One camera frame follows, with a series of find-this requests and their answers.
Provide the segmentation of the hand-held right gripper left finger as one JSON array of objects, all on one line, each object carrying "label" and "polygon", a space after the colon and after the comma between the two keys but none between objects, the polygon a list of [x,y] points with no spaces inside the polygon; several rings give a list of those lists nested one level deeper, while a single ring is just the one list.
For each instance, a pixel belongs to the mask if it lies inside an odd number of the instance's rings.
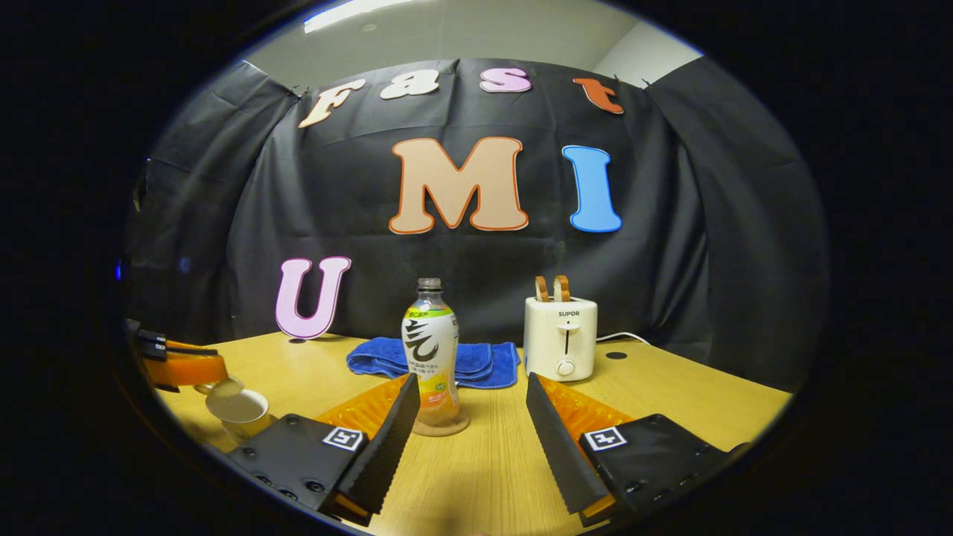
[{"label": "hand-held right gripper left finger", "polygon": [[403,374],[318,418],[286,414],[227,459],[310,512],[367,526],[381,512],[419,407],[418,377]]}]

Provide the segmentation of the black backdrop cloth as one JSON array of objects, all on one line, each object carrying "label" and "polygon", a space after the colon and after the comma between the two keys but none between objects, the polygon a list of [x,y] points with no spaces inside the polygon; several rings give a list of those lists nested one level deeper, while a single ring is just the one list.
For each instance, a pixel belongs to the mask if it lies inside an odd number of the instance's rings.
[{"label": "black backdrop cloth", "polygon": [[598,333],[784,390],[829,294],[819,193],[771,113],[701,58],[641,89],[433,59],[297,96],[242,62],[167,122],[133,190],[124,313],[193,344],[276,332],[281,265],[347,257],[331,333],[398,335],[440,278],[463,342],[522,343],[538,275]]}]

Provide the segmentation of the blue folded towel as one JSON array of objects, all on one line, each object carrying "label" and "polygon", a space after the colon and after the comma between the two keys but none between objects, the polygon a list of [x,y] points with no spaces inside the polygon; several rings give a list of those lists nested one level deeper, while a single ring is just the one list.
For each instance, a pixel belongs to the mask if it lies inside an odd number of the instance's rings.
[{"label": "blue folded towel", "polygon": [[[348,369],[355,374],[383,374],[400,377],[409,372],[402,342],[374,338],[358,344],[346,356]],[[457,386],[500,389],[517,383],[520,355],[513,342],[500,344],[459,344],[457,346]]]}]

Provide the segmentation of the round wooden coaster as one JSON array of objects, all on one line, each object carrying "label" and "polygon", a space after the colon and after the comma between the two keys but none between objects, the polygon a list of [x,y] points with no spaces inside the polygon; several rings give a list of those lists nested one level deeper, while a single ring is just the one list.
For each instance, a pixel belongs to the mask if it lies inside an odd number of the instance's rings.
[{"label": "round wooden coaster", "polygon": [[440,424],[427,424],[423,421],[415,420],[412,433],[424,437],[447,437],[455,435],[466,430],[471,423],[471,417],[466,412],[460,411],[456,417],[450,420],[442,421]]}]

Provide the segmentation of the plastic water bottle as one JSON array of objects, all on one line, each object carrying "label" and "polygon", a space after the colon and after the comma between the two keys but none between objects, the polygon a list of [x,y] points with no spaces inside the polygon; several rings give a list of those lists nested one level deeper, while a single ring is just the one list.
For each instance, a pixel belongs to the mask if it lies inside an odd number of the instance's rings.
[{"label": "plastic water bottle", "polygon": [[401,320],[401,340],[418,384],[416,420],[437,425],[462,411],[455,381],[459,325],[439,278],[419,278],[416,284],[416,299]]}]

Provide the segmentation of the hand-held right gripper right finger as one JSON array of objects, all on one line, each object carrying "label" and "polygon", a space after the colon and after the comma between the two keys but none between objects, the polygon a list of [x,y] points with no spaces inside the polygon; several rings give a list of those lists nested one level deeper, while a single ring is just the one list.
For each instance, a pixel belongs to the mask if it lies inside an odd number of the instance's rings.
[{"label": "hand-held right gripper right finger", "polygon": [[644,519],[746,448],[718,449],[663,414],[632,418],[535,373],[526,406],[563,503],[585,527]]}]

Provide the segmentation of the white toaster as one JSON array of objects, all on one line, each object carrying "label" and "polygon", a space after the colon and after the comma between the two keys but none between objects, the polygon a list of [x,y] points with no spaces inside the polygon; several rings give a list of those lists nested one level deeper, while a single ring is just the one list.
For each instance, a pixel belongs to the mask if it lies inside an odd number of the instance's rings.
[{"label": "white toaster", "polygon": [[589,379],[595,360],[598,305],[525,299],[523,356],[527,374],[554,381]]}]

